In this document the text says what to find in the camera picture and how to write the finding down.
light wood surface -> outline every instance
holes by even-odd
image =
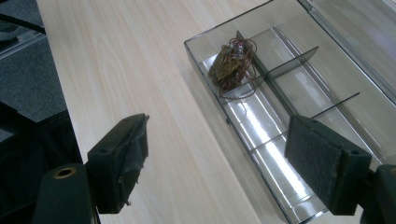
[[[150,115],[132,205],[102,223],[283,223],[183,46],[264,2],[38,0],[84,161],[119,120]]]

gray carpet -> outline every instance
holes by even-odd
[[[35,0],[9,0],[0,4],[0,13],[42,25]],[[12,33],[0,33],[0,40],[26,31],[19,27]],[[47,38],[0,60],[0,102],[33,121],[66,110]],[[9,136],[0,131],[0,141]]]

transparent lid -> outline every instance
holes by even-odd
[[[395,104],[396,1],[299,2]]]

plastic compartment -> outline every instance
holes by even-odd
[[[234,37],[255,41],[258,75],[219,96],[208,70]],[[315,118],[373,155],[372,168],[396,162],[396,107],[297,2],[256,7],[185,42],[289,223],[326,211],[283,156],[291,114]]]

dark floor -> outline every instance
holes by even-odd
[[[0,13],[42,25],[35,0],[9,0],[0,4]],[[26,31],[19,27],[12,33],[0,33],[0,40]],[[0,102],[33,121],[66,110],[47,38],[0,60]],[[0,141],[9,136],[0,130]]]

